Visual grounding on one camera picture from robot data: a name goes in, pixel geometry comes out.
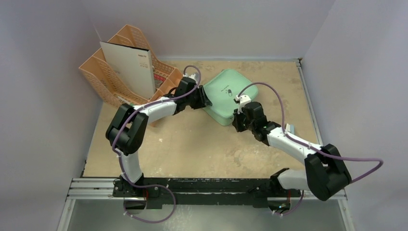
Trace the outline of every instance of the white paper folder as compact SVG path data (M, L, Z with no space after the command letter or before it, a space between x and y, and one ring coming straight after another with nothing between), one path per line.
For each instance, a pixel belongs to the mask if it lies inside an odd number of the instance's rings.
M135 94L150 99L156 92L150 50L101 42L106 62Z

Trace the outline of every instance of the mint green box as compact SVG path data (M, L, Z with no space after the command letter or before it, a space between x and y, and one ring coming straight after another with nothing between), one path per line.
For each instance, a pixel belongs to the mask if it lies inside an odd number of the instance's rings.
M214 79L204 85L205 93L212 102L212 106L203 108L213 119L222 126L230 125L234 120L234 110L238 104L234 98L240 91L251 84L251 81L234 69L225 69ZM245 90L251 100L258 95L258 88L254 85Z

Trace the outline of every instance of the purple cable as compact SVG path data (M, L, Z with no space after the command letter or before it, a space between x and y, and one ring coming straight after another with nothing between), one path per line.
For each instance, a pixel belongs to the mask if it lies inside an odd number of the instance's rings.
M262 83L262 82L251 83L250 85L246 86L244 89L241 90L241 92L238 94L238 97L239 97L246 89L248 89L250 86L255 85L255 84L267 86L267 87L270 88L270 89L276 94L276 96L278 97L279 104L280 104L280 107L281 107L280 110L282 111L282 126L281 126L281 127L282 127L283 133L285 134L285 111L284 111L282 99L281 99L280 95L278 94L278 92L277 92L271 85L269 85L269 84L267 84L267 83ZM351 183L355 183L355 182L357 182L357 181L363 179L364 177L368 176L369 174L375 172L377 169L379 169L379 168L384 164L384 161L383 161L382 159L380 159L380 158L353 158L353 157L342 157L342 156L330 155L330 154L327 154L327 153L322 152L321 150L319 150L319 149L317 149L317 148L315 148L315 147L309 147L309 145L308 145L307 143L304 143L304 142L302 142L302 141L296 140L295 138L291 137L288 133L286 133L285 135L286 135L286 137L287 137L288 139L290 139L291 141L293 141L293 142L295 142L295 143L298 143L298 144L300 144L300 145L302 145L302 146L304 146L304 147L310 148L310 149L312 149L313 151L315 151L315 152L317 152L317 153L319 153L319 154L321 154L321 155L323 155L323 156L325 156L325 157L328 157L328 158L332 158L332 159L335 159L335 160L355 161L355 162L378 162L377 166L375 166L374 168L370 169L369 171L367 171L366 173L362 174L361 176L359 176L359 177L357 177L357 178L351 180ZM293 210L295 210L295 209L298 207L298 205L300 204L301 201L302 201L302 200L299 200L299 202L297 203L297 205L296 205L293 209L291 209L289 212L287 212L287 213L285 213L285 214L287 215L287 214L291 213Z
M120 134L121 134L121 133L123 132L123 130L125 129L126 124L128 124L129 121L130 121L140 110L142 110L142 109L144 109L144 108L147 108L147 107L149 107L149 106L158 104L158 103L165 103L165 102L169 102L169 101L174 101L174 100L181 99L181 98L183 98L183 97L186 97L186 96L190 95L193 91L195 91L195 90L198 88L198 86L200 85L200 81L201 81L201 72L200 72L200 70L199 70L196 66L194 66L194 65L187 65L187 66L184 68L184 71L183 71L184 74L186 73L186 70L187 70L188 67L193 67L193 68L196 69L197 72L198 72L198 81L197 81L197 84L194 86L194 88L191 89L189 92L187 92L187 93L185 93L185 94L183 94L183 95L180 95L180 96L178 96L178 97L174 97L174 98L171 98L171 99L166 99L166 100L163 100L163 101L153 101L153 102L150 102L150 103L145 104L145 106L144 106L143 108L138 108L137 110L135 110L135 111L125 120L125 122L123 123L122 127L120 128L119 132L117 133L117 135L116 135L116 137L115 137L115 139L114 139L114 141L113 141L113 143L112 143L112 150L113 150L113 152L116 153L116 154L118 155L118 157L119 157L120 169L122 170L123 176L125 177L126 181L127 181L130 185L132 185L132 186L135 187L135 188L139 188L139 189L145 189L145 188L151 188L151 187L164 188L165 190L167 190L167 191L171 194L171 197L173 198L173 210L171 210L170 214L169 214L167 217L165 217L165 218L163 218L163 219L161 219L161 220L156 220L156 221L146 220L146 219L139 218L139 217L136 217L136 216L130 214L129 212L126 211L125 202L124 202L123 208L124 208L124 210L125 210L126 215L128 215L129 217L134 218L134 219L136 219L136 220L140 220L140 221L143 221L143 222L146 222L146 223L155 224L155 223L160 223L160 222L163 222L163 221L169 219L169 218L174 214L174 212L175 212L175 210L176 210L176 197L174 196L173 192L172 192L170 189L168 189L167 187L165 187L165 186L163 186L163 185L160 185L160 184L151 184L151 185L145 185L145 186L140 186L140 185L134 184L134 183L129 179L128 175L127 175L126 172L125 172L125 169L124 169L123 164L122 164L122 161L121 161L122 155L121 155L120 152L116 151L116 149L115 149L116 143L117 143L117 141L118 141L118 139L119 139Z

